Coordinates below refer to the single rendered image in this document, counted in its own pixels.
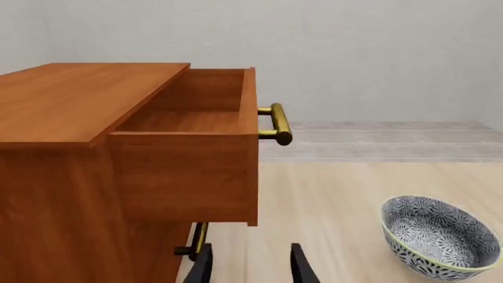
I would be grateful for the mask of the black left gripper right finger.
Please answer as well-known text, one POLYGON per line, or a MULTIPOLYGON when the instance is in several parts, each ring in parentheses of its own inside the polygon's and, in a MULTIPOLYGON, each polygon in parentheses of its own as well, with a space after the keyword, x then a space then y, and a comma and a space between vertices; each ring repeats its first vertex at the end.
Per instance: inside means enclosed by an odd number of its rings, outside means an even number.
POLYGON ((290 267, 293 283, 321 283, 298 243, 291 244, 290 267))

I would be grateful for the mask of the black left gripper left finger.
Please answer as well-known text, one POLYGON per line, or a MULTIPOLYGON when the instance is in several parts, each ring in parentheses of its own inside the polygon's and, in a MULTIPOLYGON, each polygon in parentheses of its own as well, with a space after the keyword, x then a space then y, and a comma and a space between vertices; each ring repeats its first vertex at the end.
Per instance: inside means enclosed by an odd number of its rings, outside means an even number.
POLYGON ((211 283, 212 266, 212 244, 204 244, 185 277, 185 283, 211 283))

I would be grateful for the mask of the black white patterned bowl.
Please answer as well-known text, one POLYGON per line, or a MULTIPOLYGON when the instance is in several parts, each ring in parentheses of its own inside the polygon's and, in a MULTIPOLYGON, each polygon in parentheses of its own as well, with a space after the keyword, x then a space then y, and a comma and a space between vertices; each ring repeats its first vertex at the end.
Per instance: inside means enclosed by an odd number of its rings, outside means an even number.
POLYGON ((497 264, 503 242, 467 211, 435 198, 401 195, 380 209, 384 239, 411 270, 445 281, 467 280, 497 264))

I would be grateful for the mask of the open wooden drawer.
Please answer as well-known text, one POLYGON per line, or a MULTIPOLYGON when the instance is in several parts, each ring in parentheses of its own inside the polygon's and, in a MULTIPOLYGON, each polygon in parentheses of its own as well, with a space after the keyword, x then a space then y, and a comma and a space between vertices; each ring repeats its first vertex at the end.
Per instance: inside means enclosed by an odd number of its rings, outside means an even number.
POLYGON ((255 69, 189 69, 108 136, 123 211, 258 223, 255 69))

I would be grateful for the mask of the wooden cabinet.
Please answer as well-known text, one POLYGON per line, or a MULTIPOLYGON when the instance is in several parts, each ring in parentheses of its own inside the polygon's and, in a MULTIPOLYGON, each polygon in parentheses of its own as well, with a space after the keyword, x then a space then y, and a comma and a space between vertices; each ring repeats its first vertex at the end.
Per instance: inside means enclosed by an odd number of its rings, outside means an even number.
POLYGON ((189 226, 130 224, 108 136, 188 63, 0 75, 0 283, 175 283, 189 226))

